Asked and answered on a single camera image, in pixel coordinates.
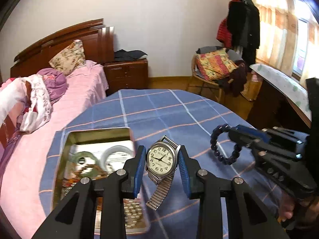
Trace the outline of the person's right hand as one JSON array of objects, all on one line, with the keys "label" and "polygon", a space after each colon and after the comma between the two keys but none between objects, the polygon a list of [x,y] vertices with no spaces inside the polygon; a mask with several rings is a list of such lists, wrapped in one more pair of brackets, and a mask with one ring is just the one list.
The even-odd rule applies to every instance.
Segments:
[{"label": "person's right hand", "polygon": [[298,201],[286,193],[282,193],[279,218],[286,221],[299,216],[303,222],[313,223],[318,218],[318,196]]}]

